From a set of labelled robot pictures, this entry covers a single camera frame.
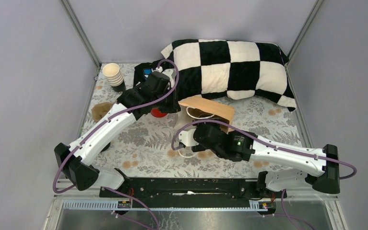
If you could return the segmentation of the stack of paper cups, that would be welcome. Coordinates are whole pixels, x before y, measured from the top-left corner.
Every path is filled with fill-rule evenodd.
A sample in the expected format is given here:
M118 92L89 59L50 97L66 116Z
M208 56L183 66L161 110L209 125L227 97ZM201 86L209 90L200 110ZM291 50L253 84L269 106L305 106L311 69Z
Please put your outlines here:
M124 75L120 70L120 66L116 63L108 63L104 65L102 73L106 81L115 92L123 92L126 90Z

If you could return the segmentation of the white brown paper bag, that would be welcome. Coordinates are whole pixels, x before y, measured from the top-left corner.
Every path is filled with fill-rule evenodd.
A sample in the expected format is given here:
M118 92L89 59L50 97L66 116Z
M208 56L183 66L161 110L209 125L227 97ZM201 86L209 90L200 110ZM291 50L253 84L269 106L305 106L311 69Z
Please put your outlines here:
M234 107L208 100L200 96L183 99L178 104L180 105L181 111L178 113L178 120L174 126L174 129L177 131L190 122L205 119L218 120L231 125L235 114ZM183 137L183 143L185 146L183 149L184 154L190 153L186 152L186 147L193 147L195 145L192 144L197 144L194 140L190 140L195 132L194 129L195 125L190 125L189 127L184 128L184 131L180 132L178 136L179 140L182 140ZM192 150L192 153L192 155L183 155L182 152L178 150L178 154L187 159L196 156L194 150Z

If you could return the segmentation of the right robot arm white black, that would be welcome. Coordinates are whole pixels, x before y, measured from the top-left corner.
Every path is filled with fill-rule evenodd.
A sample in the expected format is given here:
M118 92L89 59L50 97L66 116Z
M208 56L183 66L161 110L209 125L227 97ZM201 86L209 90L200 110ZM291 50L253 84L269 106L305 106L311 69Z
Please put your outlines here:
M178 143L174 150L199 147L233 162L267 161L288 167L286 171L259 173L255 190L262 197L308 187L325 194L340 193L339 154L332 144L316 149L296 147L211 119L186 124L175 133L172 143Z

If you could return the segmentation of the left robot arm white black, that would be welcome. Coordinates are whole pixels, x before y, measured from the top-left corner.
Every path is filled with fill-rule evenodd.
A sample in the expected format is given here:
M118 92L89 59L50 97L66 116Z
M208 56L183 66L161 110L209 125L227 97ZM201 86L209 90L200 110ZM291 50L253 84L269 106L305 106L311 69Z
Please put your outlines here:
M97 155L125 128L136 122L154 108L177 106L173 92L178 85L176 69L154 71L142 83L124 91L109 112L87 133L66 145L59 143L54 148L59 166L72 183L71 188L79 191L93 185L110 187L118 197L129 192L129 184L118 170L109 170L92 163Z

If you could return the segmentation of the black blue printed cloth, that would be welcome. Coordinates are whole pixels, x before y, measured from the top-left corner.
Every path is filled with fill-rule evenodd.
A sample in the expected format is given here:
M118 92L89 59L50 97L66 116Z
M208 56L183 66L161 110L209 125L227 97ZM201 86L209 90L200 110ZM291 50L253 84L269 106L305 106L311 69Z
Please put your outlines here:
M160 60L156 60L153 62L145 62L145 63L141 63L137 66L134 67L134 78L133 78L133 86L138 85L139 83L144 83L148 77L150 76L151 73L153 72L160 72L160 76L164 77L165 79L170 79L170 77L167 76L167 74L165 73L165 71L167 69L173 69L173 65L170 64L169 62L163 62L161 64L161 70L158 71L157 67Z

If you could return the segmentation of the red cup holder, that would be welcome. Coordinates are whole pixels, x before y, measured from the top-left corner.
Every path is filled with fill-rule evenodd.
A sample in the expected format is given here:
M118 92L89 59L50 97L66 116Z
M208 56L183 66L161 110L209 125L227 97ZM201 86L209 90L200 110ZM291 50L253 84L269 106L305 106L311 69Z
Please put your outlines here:
M161 112L158 108L152 109L150 113L153 117L156 117L156 118L162 118L167 115L167 113Z

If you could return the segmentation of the black white checkered blanket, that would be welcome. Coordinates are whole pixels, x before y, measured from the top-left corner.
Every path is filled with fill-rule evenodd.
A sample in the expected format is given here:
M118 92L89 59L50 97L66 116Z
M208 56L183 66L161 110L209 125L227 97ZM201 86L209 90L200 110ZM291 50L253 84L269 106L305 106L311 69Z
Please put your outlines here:
M182 39L166 46L161 55L178 68L179 101L192 96L233 100L259 96L290 112L297 108L285 70L289 58L276 44Z

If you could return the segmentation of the left aluminium frame post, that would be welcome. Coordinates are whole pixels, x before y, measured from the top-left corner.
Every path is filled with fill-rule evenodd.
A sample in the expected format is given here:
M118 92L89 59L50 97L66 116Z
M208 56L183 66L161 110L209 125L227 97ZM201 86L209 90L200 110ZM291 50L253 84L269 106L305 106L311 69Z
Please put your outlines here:
M78 37L80 38L85 50L87 51L89 57L91 58L92 62L96 66L97 69L101 68L101 61L97 56L94 47L92 46L91 42L89 41L88 36L86 35L82 24L80 23L71 3L69 0L59 0L61 3L65 13L67 14L71 24L73 25Z

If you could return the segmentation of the aluminium frame post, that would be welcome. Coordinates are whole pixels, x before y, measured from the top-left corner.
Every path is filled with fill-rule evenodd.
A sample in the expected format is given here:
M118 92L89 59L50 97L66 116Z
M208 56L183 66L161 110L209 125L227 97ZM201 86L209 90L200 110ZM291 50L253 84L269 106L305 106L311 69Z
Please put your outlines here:
M293 57L295 56L298 47L302 43L306 33L308 32L310 26L314 22L316 16L318 15L319 11L321 10L322 6L324 5L326 1L325 0L316 0L314 6L312 7L308 17L306 18L301 30L299 31L291 49L288 54L289 60L291 61Z
M89 57L91 58L92 62L96 66L97 69L101 68L101 61L97 56L94 47L92 46L91 42L89 41L88 36L86 35L82 24L80 23L71 3L69 0L59 0L61 3L65 13L67 14L71 24L73 25L78 37L80 38L85 50L87 51Z

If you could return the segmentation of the right aluminium frame post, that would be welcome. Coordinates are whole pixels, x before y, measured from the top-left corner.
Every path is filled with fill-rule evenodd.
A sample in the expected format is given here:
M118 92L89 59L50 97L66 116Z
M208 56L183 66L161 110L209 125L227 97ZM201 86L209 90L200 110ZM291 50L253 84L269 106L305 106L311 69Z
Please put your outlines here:
M299 31L291 49L288 54L289 60L291 61L293 57L295 56L298 47L302 43L306 33L308 32L310 26L314 22L316 16L318 15L319 11L321 10L322 6L324 5L326 1L325 0L316 0L314 6L312 7L308 17L306 18L301 30Z

